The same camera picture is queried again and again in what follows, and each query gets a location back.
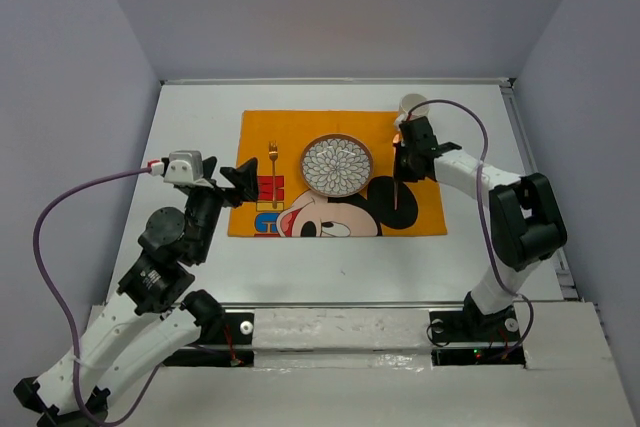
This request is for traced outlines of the copper fork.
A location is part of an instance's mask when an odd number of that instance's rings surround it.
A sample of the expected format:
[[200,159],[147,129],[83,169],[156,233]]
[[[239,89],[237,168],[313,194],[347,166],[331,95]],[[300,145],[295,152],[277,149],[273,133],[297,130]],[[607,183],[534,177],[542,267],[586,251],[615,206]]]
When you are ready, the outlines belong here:
[[276,162],[279,157],[277,143],[275,141],[270,141],[268,149],[268,155],[271,162],[272,208],[276,210],[278,207]]

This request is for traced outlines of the white ceramic mug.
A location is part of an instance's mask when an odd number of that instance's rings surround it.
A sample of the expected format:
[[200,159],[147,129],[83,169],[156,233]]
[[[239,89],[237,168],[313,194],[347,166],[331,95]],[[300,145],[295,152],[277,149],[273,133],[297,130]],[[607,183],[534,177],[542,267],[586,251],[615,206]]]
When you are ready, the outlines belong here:
[[427,98],[421,94],[411,93],[401,98],[398,107],[398,115],[394,126],[399,129],[400,124],[407,119],[409,112],[413,117],[425,117],[429,113],[430,106],[426,104]]

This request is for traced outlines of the yellow cartoon cloth napkin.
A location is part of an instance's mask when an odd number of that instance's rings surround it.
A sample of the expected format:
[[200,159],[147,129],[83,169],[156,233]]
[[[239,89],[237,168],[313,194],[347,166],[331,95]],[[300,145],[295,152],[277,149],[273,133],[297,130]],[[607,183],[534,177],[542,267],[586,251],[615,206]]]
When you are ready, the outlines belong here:
[[[258,201],[233,210],[231,237],[424,237],[447,232],[440,189],[427,180],[399,183],[393,206],[393,147],[397,130],[392,111],[246,111],[242,116],[237,161],[258,159]],[[346,134],[370,150],[372,178],[359,193],[344,198],[311,191],[300,171],[300,158],[314,139]],[[278,145],[278,207],[272,208],[269,142]]]

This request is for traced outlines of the floral patterned plate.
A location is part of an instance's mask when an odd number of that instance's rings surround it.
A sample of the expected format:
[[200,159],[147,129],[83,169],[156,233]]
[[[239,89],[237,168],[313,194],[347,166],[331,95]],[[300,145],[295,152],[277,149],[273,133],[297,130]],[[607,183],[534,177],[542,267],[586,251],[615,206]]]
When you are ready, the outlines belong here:
[[372,178],[373,167],[369,148],[346,134],[312,140],[300,158],[305,185],[324,197],[344,198],[361,192]]

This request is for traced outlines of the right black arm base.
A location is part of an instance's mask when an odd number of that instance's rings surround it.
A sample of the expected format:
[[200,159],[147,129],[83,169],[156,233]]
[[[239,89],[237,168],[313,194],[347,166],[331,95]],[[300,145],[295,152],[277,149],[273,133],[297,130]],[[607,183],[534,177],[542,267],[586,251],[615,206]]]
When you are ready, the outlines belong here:
[[467,296],[460,309],[431,311],[425,334],[435,367],[526,365],[513,306],[484,316]]

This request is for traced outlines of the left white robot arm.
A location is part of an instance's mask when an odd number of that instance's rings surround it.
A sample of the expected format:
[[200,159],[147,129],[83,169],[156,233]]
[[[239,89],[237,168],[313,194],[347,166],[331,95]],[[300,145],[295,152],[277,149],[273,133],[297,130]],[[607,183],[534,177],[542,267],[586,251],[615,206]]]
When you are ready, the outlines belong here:
[[[222,306],[205,290],[192,290],[188,269],[207,259],[223,208],[259,197],[258,161],[219,168],[214,157],[174,151],[146,166],[98,178],[61,194],[39,215],[32,245],[37,268],[70,328],[72,346],[51,368],[18,382],[20,404],[39,414],[40,426],[106,426],[116,397],[183,346],[215,339],[224,325]],[[159,176],[186,196],[183,209],[151,214],[138,238],[139,257],[118,283],[99,316],[79,332],[70,308],[47,272],[41,230],[62,201],[90,187],[139,175]]]

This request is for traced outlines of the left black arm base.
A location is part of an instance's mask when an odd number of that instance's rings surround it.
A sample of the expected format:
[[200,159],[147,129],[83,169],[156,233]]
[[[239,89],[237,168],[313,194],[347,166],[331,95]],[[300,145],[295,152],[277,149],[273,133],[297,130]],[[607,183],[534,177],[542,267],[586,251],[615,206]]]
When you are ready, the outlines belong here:
[[254,313],[227,312],[223,324],[202,330],[199,338],[163,361],[165,367],[251,367]]

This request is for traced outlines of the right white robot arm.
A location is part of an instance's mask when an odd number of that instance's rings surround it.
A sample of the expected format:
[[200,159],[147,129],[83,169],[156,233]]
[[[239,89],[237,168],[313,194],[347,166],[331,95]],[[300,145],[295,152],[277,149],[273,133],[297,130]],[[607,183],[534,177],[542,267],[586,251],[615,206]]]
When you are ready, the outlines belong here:
[[477,204],[489,267],[466,294],[454,328],[482,339],[506,319],[531,273],[567,242],[567,231],[549,179],[507,172],[485,162],[488,132],[480,128],[479,158],[461,146],[440,143],[425,116],[407,116],[393,142],[393,177],[401,183],[431,180]]

